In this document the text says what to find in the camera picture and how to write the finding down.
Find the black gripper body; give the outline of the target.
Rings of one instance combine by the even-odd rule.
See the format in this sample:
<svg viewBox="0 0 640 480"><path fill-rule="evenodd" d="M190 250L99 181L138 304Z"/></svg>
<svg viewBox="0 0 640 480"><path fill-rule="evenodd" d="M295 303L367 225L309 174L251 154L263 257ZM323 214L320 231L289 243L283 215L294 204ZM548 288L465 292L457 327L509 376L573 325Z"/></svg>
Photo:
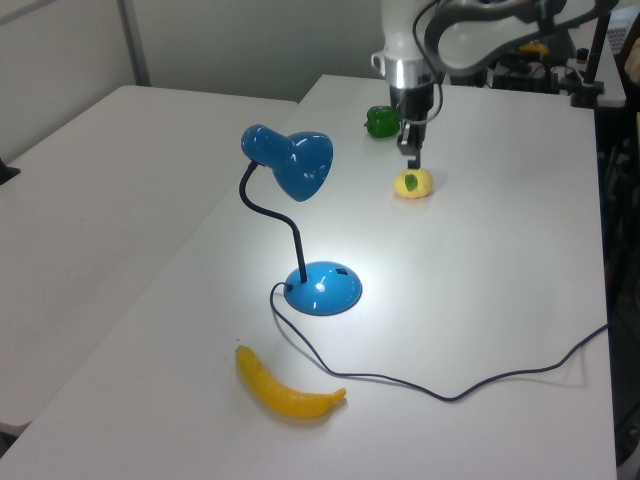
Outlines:
<svg viewBox="0 0 640 480"><path fill-rule="evenodd" d="M434 105L434 87L393 88L393 109L401 122L397 146L403 155L418 155L424 142L429 111Z"/></svg>

